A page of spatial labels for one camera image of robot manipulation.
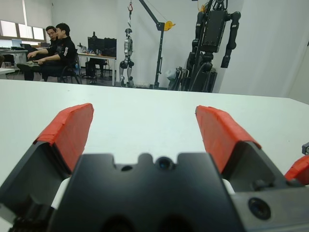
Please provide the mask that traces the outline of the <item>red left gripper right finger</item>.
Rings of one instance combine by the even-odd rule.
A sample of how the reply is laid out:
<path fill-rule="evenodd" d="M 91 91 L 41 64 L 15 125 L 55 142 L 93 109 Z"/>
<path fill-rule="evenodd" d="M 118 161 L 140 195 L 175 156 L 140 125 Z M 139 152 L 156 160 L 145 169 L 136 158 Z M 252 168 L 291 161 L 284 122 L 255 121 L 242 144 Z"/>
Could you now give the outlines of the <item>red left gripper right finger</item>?
<path fill-rule="evenodd" d="M 206 152 L 235 192 L 302 186 L 297 179 L 288 180 L 261 145 L 227 112 L 200 105 L 196 118 Z"/>

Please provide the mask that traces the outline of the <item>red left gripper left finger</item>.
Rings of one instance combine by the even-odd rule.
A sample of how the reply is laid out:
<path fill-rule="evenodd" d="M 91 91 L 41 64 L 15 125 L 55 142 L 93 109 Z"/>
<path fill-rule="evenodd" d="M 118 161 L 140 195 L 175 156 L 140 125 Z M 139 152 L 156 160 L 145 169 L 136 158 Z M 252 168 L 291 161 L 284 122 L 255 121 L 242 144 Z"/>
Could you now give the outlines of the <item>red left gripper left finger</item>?
<path fill-rule="evenodd" d="M 60 111 L 1 185 L 0 203 L 10 210 L 28 202 L 50 205 L 84 151 L 93 113 L 90 103 Z"/>

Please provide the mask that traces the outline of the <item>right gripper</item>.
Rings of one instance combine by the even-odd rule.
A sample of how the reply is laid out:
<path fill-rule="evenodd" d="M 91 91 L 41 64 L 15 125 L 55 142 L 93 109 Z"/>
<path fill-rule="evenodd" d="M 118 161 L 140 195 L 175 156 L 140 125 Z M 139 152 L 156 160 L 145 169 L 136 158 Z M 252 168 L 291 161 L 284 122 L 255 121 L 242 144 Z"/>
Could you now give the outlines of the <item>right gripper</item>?
<path fill-rule="evenodd" d="M 302 145 L 302 154 L 309 154 L 309 143 Z M 302 185 L 309 184 L 309 156 L 298 159 L 285 174 L 287 180 L 296 179 Z"/>

